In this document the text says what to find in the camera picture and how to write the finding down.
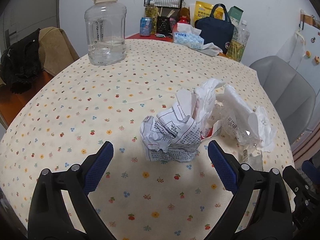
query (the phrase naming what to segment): gray chair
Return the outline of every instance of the gray chair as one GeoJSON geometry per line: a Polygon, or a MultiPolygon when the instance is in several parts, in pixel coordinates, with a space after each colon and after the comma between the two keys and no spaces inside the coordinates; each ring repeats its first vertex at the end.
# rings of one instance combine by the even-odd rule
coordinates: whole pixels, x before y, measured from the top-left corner
{"type": "Polygon", "coordinates": [[[316,102],[309,83],[277,56],[259,59],[250,65],[275,107],[292,144],[308,127],[316,102]]]}

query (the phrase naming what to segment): blue gripper pad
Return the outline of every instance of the blue gripper pad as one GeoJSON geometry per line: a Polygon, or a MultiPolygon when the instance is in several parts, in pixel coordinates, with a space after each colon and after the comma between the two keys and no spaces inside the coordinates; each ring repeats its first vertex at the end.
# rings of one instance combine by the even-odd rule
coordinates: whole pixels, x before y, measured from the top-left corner
{"type": "Polygon", "coordinates": [[[208,156],[226,190],[231,191],[235,195],[238,190],[237,176],[223,156],[224,154],[223,150],[220,147],[218,148],[213,141],[209,143],[208,156]]]}
{"type": "Polygon", "coordinates": [[[84,175],[84,187],[83,191],[86,195],[89,192],[96,190],[104,172],[106,171],[112,157],[113,157],[113,145],[108,143],[103,145],[98,151],[98,156],[94,160],[93,164],[84,175]]]}

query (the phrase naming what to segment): yellow bag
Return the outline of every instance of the yellow bag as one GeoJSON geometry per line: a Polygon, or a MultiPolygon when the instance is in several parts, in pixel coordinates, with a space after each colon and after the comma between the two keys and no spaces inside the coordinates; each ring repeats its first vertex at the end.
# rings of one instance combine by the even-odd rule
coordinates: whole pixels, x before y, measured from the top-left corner
{"type": "MultiPolygon", "coordinates": [[[[214,7],[213,4],[196,1],[194,22],[195,22],[196,20],[201,19],[201,18],[209,17],[213,7],[214,7]]],[[[222,20],[222,17],[223,17],[223,9],[220,8],[220,7],[218,7],[218,8],[214,11],[213,16],[214,16],[216,19],[222,20]]]]}

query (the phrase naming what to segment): green box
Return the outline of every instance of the green box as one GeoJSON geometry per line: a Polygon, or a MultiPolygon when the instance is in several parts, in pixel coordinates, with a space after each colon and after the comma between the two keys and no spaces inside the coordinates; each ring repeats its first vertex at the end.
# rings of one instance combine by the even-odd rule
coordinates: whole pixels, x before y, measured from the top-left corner
{"type": "Polygon", "coordinates": [[[231,7],[230,10],[228,11],[229,17],[234,26],[239,25],[242,13],[243,13],[243,10],[241,10],[237,6],[231,7]]]}

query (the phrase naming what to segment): floral tablecloth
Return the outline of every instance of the floral tablecloth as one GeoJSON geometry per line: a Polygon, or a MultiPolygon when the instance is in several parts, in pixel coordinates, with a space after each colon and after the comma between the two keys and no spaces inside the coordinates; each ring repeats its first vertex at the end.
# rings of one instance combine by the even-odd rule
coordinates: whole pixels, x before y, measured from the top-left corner
{"type": "MultiPolygon", "coordinates": [[[[234,86],[252,108],[264,106],[277,128],[275,150],[263,153],[265,171],[276,167],[282,172],[293,165],[284,128],[254,70],[168,42],[126,44],[123,61],[93,66],[84,56],[21,110],[0,142],[1,188],[27,227],[41,170],[65,171],[108,140],[114,145],[114,157],[89,199],[114,236],[204,239],[232,197],[207,155],[210,140],[202,142],[199,156],[189,163],[150,162],[139,133],[142,120],[171,107],[177,90],[192,90],[215,77],[234,86]]],[[[223,93],[223,88],[216,92],[223,93]]],[[[236,140],[223,132],[214,139],[237,157],[236,140]]],[[[73,224],[83,230],[66,193],[64,199],[73,224]]],[[[256,193],[239,229],[247,225],[255,199],[256,193]]]]}

